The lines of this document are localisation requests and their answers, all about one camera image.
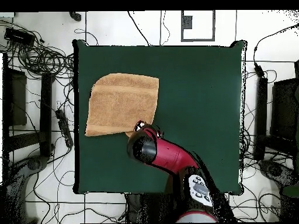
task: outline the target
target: dark green table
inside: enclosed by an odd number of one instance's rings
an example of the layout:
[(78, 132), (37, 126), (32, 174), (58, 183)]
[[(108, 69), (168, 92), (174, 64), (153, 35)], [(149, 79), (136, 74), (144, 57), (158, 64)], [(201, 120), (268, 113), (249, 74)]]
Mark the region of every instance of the dark green table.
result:
[(74, 78), (75, 125), (79, 126), (78, 131), (75, 128), (76, 193), (157, 193), (165, 189), (168, 174), (129, 159), (124, 133), (85, 136), (92, 85), (109, 73), (159, 78), (154, 124), (165, 132), (164, 138), (198, 153), (222, 192), (241, 192), (243, 41), (232, 48), (88, 47), (82, 41), (73, 41), (73, 45), (78, 69)]

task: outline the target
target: orange towel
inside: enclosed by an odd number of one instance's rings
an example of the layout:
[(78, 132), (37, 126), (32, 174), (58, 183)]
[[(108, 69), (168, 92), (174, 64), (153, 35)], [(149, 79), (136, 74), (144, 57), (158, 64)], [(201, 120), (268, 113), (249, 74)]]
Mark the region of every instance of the orange towel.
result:
[(152, 124), (157, 107), (159, 79), (112, 73), (92, 87), (85, 135), (126, 132), (131, 135), (139, 120)]

